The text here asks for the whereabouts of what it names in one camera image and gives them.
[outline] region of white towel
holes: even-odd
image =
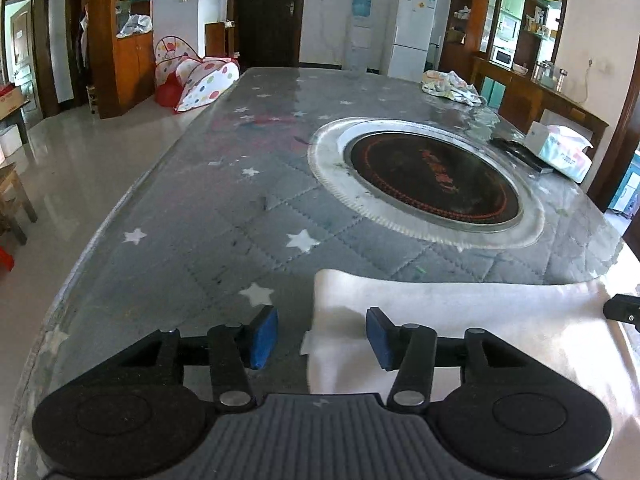
[[[640,277],[640,264],[625,251],[612,280],[563,286],[398,283],[322,270],[316,274],[307,369],[311,393],[379,392],[386,401],[397,372],[380,369],[366,339],[370,306],[380,307],[396,325],[420,323],[440,336],[462,337],[467,328],[482,327],[597,396],[614,427],[598,472],[607,480],[636,478],[638,364],[626,331],[602,315],[610,296],[633,291]],[[438,368],[431,399],[441,400],[459,385],[457,368]]]

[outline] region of power cord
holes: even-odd
[[[587,100],[589,99],[589,72],[591,72],[592,66],[593,66],[593,59],[590,59],[589,66],[587,67],[587,70],[585,70],[584,72],[584,89],[586,91],[586,97],[584,98],[583,101],[578,101],[579,105],[585,104],[585,102],[587,102]]]

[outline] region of microwave oven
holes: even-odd
[[[511,65],[513,65],[513,53],[509,50],[500,48],[499,46],[494,46],[494,50],[491,54],[491,61],[507,68],[511,68]]]

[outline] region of blue gripper pad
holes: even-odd
[[[256,329],[251,341],[250,365],[252,370],[264,368],[271,350],[278,341],[278,311],[272,309],[270,314]]]
[[[389,345],[388,334],[372,309],[367,310],[366,329],[367,339],[376,354],[380,368],[388,371],[393,370],[393,353]]]

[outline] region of white container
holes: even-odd
[[[12,153],[15,153],[20,146],[22,146],[22,140],[20,139],[20,130],[18,129],[18,126],[9,126],[8,128],[0,131],[2,160]]]

